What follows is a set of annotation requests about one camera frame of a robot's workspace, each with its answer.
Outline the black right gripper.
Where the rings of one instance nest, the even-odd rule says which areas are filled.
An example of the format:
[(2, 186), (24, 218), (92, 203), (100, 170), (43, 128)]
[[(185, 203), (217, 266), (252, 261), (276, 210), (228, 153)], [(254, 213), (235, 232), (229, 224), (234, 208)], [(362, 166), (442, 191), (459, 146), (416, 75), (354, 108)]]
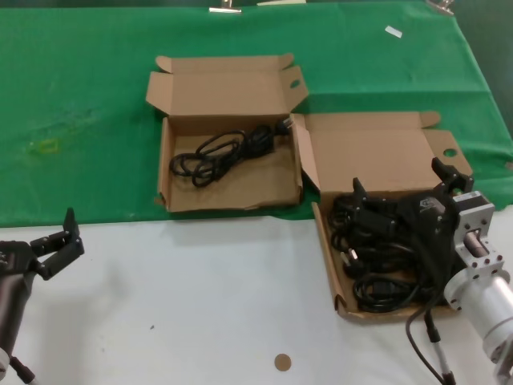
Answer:
[[(468, 193), (474, 179), (455, 166), (432, 160), (440, 183), (431, 190), (400, 198), (400, 218), (410, 234), (423, 269), (435, 282), (446, 282), (454, 264), (455, 204), (451, 193)], [(398, 198), (370, 197), (358, 178), (353, 178), (352, 224), (374, 235), (395, 237), (398, 232)]]

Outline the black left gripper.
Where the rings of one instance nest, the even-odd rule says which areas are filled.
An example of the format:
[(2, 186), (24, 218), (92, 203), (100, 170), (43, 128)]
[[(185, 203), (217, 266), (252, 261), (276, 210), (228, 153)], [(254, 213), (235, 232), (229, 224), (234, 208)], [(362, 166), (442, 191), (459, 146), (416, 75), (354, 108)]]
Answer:
[(35, 273), (50, 280), (85, 253), (75, 211), (68, 208), (63, 230), (30, 244), (1, 242), (1, 349), (12, 351)]

